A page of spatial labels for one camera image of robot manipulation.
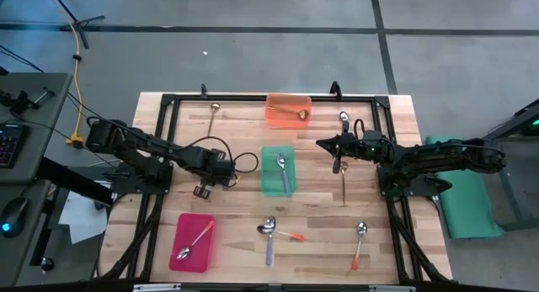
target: purple handle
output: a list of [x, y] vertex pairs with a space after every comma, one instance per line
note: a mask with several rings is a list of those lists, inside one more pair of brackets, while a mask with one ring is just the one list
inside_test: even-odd
[[283, 170], [283, 182], [285, 183], [286, 194], [292, 195], [291, 186], [290, 186], [290, 183], [288, 182], [288, 174], [286, 174], [285, 170]]
[[273, 257], [273, 235], [268, 235], [268, 247], [266, 248], [266, 266], [271, 266], [271, 258]]

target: gray concrete floor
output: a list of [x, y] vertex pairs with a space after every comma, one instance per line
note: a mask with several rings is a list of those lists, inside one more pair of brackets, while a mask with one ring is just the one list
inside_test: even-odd
[[[375, 27], [371, 0], [64, 0], [79, 19], [103, 24], [267, 27]], [[539, 0], [380, 0], [386, 28], [539, 29]], [[59, 23], [49, 0], [5, 0], [0, 19]], [[212, 91], [325, 93], [338, 80], [347, 93], [387, 93], [376, 35], [87, 33], [79, 80], [84, 103], [131, 122], [139, 92]], [[537, 98], [539, 37], [387, 37], [398, 93], [411, 94], [422, 136], [482, 136]], [[72, 72], [72, 35], [0, 31], [0, 44], [46, 72]], [[32, 69], [0, 55], [13, 72]], [[66, 103], [56, 128], [70, 135], [76, 110]], [[70, 166], [98, 159], [54, 135], [47, 156]], [[496, 217], [507, 207], [490, 190]], [[95, 253], [97, 240], [50, 249], [74, 272], [24, 271], [20, 284], [86, 279], [92, 267], [73, 253]], [[447, 240], [455, 279], [512, 289], [539, 287], [539, 229], [493, 240]]]

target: teal cushion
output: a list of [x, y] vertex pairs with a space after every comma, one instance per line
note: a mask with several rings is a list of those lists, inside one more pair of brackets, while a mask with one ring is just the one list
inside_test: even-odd
[[[462, 138], [436, 135], [427, 137], [426, 143], [450, 139]], [[456, 170], [438, 173], [437, 176], [453, 184], [452, 188], [440, 194], [451, 238], [486, 238], [504, 234], [492, 218], [490, 198], [481, 174], [470, 170]]]

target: wooden table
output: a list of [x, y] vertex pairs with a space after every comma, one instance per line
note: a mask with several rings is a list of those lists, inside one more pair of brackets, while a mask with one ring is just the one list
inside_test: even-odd
[[[154, 133], [162, 93], [141, 93], [133, 125]], [[410, 96], [390, 96], [392, 117], [403, 146], [421, 142]], [[264, 122], [264, 102], [220, 102], [212, 135], [224, 139], [234, 156], [252, 151], [260, 157], [263, 146], [291, 145], [296, 150], [297, 193], [291, 198], [264, 197], [260, 168], [242, 175], [229, 190], [214, 188], [208, 200], [192, 195], [198, 178], [176, 167], [160, 220], [152, 282], [283, 283], [283, 284], [396, 284], [398, 282], [387, 207], [379, 195], [375, 166], [345, 158], [347, 201], [343, 206], [341, 177], [332, 174], [333, 159], [315, 140], [340, 133], [338, 114], [362, 118], [373, 129], [371, 109], [361, 103], [316, 103], [312, 121], [304, 130], [270, 130]], [[182, 102], [174, 141], [185, 145], [205, 136], [210, 119], [209, 102]], [[167, 121], [163, 135], [167, 135]], [[222, 148], [218, 141], [198, 145]], [[252, 158], [238, 160], [249, 169]], [[112, 211], [101, 252], [101, 270], [108, 271], [133, 238], [140, 195], [125, 196]], [[448, 278], [451, 270], [440, 220], [427, 199], [410, 198], [415, 235], [429, 259]], [[180, 214], [205, 213], [216, 217], [211, 267], [206, 273], [181, 273], [168, 269], [173, 237]], [[266, 236], [256, 226], [274, 215], [278, 229], [305, 236], [304, 242], [274, 238], [274, 265], [265, 266]], [[361, 247], [360, 269], [350, 272], [357, 245], [356, 226], [361, 220], [369, 231]], [[407, 271], [412, 276], [408, 248], [403, 241]], [[141, 269], [145, 250], [141, 251]]]

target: white paper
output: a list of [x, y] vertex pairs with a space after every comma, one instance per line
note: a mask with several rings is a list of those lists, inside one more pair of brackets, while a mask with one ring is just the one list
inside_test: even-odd
[[91, 199], [69, 192], [58, 223], [69, 225], [71, 243], [75, 244], [105, 231], [107, 211], [106, 209], [97, 210]]

